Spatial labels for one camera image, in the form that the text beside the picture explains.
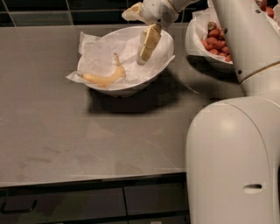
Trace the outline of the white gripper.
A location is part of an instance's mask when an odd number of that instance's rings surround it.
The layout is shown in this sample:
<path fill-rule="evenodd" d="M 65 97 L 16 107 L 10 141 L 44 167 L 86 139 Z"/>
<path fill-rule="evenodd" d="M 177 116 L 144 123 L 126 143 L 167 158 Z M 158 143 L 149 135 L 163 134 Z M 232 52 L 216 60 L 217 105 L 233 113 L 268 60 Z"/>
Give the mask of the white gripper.
<path fill-rule="evenodd" d="M 149 61 L 161 39 L 161 29 L 168 28 L 178 17 L 168 0 L 143 0 L 143 3 L 135 3 L 122 13 L 126 21 L 141 21 L 149 25 L 140 32 L 138 65 L 143 66 Z"/>

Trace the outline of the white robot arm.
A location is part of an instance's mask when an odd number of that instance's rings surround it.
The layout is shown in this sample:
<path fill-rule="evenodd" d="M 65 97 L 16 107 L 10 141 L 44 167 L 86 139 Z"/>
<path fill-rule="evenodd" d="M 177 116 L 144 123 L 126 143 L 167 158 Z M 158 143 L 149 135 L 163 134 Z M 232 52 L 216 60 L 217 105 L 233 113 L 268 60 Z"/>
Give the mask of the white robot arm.
<path fill-rule="evenodd" d="M 280 224 L 280 36 L 255 0 L 212 0 L 242 98 L 218 101 L 186 138 L 191 224 Z"/>

